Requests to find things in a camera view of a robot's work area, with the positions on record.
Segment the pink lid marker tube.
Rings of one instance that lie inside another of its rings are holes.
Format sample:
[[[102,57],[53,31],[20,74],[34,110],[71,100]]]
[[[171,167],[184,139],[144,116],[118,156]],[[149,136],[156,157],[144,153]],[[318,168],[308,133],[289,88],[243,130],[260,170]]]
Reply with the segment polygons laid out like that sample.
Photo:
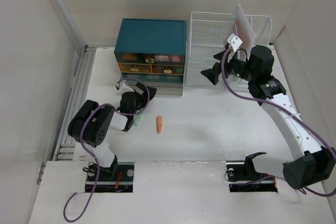
[[[179,55],[155,55],[155,62],[181,62],[182,56]]]

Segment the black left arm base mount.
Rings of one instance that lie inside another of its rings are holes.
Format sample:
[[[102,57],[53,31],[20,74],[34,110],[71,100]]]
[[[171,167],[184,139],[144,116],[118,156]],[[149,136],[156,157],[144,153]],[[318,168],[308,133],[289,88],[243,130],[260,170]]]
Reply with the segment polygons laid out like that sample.
[[[115,171],[109,172],[106,168],[100,168],[95,193],[132,193],[134,179],[134,163],[118,163]],[[87,173],[85,192],[90,193],[93,189],[97,165],[90,163],[82,169]]]

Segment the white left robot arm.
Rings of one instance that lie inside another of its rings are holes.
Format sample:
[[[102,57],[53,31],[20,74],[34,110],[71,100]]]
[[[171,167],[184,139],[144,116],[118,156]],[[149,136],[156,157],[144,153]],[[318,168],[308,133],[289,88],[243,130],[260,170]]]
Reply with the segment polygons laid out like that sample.
[[[138,79],[135,81],[135,89],[128,85],[126,79],[117,82],[115,88],[121,92],[118,108],[109,103],[86,100],[69,123],[68,135],[94,159],[94,163],[86,170],[93,173],[94,177],[112,180],[117,176],[118,158],[105,141],[107,131],[109,128],[129,131],[135,116],[146,109],[157,93],[157,88],[149,87]]]

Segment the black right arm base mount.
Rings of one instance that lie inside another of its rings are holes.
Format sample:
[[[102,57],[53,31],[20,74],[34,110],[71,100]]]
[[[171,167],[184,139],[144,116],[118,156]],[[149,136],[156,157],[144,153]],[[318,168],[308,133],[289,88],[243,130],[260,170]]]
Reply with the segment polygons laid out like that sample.
[[[269,174],[257,172],[253,159],[266,152],[257,152],[240,161],[226,161],[225,180],[230,193],[277,193],[276,179]]]

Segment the green translucent plastic case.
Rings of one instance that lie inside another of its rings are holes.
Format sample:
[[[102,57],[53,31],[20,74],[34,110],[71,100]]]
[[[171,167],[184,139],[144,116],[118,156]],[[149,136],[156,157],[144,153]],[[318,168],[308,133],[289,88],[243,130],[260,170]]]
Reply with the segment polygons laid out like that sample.
[[[143,114],[142,113],[135,115],[133,117],[133,120],[134,120],[133,125],[134,126],[138,126],[140,124],[142,118],[143,118]]]

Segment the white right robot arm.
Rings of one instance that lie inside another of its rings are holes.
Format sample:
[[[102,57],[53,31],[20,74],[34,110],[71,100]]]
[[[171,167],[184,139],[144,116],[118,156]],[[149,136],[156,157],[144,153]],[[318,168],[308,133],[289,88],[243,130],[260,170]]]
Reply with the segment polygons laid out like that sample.
[[[217,62],[201,71],[213,85],[223,78],[236,97],[255,101],[271,117],[287,142],[293,160],[282,165],[288,185],[300,191],[327,180],[335,166],[335,149],[309,127],[293,108],[282,83],[272,75],[274,56],[261,45],[252,47],[246,60],[237,58],[231,45],[213,57]]]

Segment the orange plastic case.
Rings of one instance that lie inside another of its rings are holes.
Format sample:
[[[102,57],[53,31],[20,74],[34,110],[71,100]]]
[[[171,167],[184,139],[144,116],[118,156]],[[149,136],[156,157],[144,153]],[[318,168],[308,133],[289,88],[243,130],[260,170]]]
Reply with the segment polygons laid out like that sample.
[[[156,118],[156,132],[157,132],[157,134],[160,134],[162,132],[162,129],[163,129],[163,117],[158,116]]]

